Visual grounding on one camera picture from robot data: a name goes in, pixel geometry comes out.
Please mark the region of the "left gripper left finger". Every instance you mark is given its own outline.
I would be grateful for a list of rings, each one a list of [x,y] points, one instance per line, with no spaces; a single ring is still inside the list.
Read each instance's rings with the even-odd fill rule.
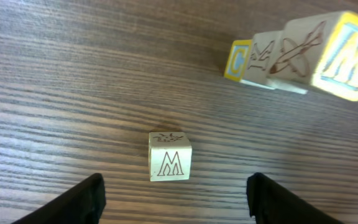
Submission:
[[[104,179],[95,173],[14,224],[98,224],[105,206]]]

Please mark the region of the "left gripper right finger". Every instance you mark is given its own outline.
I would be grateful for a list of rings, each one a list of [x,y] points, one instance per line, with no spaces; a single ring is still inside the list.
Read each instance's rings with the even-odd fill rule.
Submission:
[[[341,224],[263,173],[247,179],[249,214],[257,224]]]

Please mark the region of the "yellow S block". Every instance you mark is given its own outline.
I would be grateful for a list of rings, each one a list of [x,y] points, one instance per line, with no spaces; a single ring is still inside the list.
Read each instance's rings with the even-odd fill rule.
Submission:
[[[149,176],[151,182],[188,180],[192,146],[184,132],[149,133]]]

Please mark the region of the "white block bird picture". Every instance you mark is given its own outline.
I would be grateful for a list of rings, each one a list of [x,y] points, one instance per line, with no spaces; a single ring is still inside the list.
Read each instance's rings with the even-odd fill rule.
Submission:
[[[262,32],[253,36],[250,54],[240,82],[268,90],[284,90],[305,95],[308,90],[299,85],[268,77],[273,59],[278,55],[281,36],[281,30]]]

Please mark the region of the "white block blue side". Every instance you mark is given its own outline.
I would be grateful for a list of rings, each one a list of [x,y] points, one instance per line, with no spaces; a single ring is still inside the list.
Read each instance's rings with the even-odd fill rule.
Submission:
[[[224,70],[225,78],[235,82],[242,80],[248,62],[251,44],[251,40],[235,40],[232,43]]]

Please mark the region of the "white block yellow O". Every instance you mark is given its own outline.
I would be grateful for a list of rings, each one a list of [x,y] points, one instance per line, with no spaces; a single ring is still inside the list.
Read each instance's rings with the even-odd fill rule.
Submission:
[[[337,11],[288,21],[268,75],[358,101],[358,14]]]

